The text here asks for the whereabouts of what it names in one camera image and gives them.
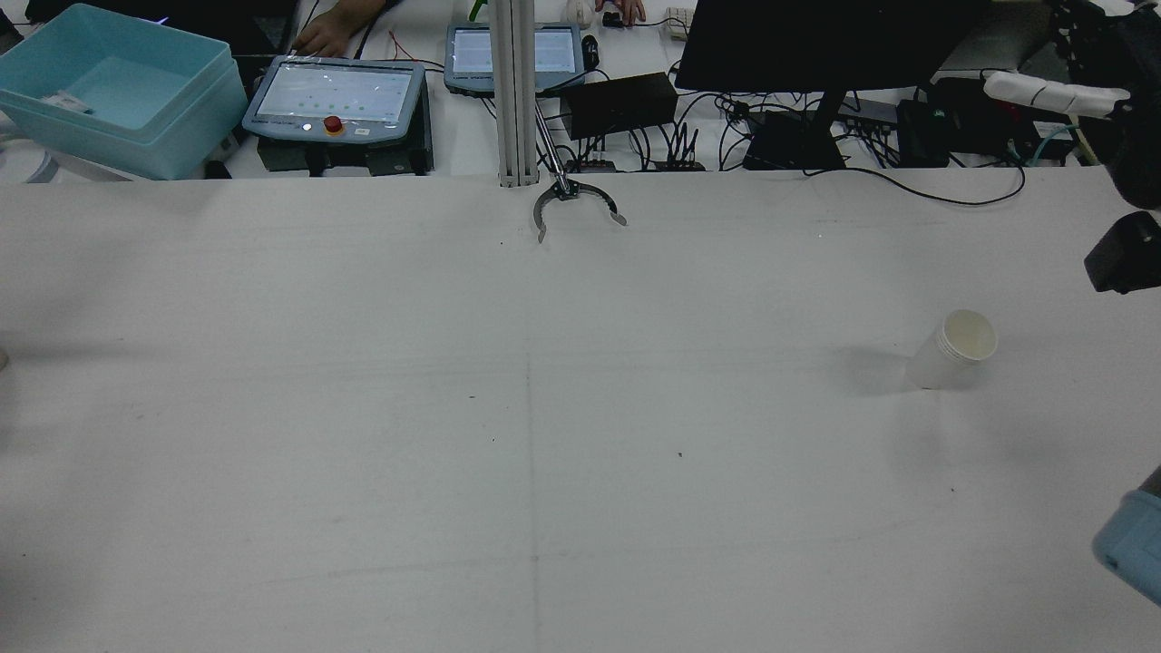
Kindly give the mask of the right robot dexterous hand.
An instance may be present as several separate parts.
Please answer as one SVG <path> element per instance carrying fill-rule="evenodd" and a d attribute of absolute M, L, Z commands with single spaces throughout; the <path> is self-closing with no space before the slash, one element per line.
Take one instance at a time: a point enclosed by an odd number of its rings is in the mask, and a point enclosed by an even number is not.
<path fill-rule="evenodd" d="M 1016 106 L 1111 122 L 1119 138 L 1103 162 L 1116 191 L 1158 211 L 1156 1 L 1050 1 L 1050 29 L 1068 78 L 994 72 L 985 93 Z"/>

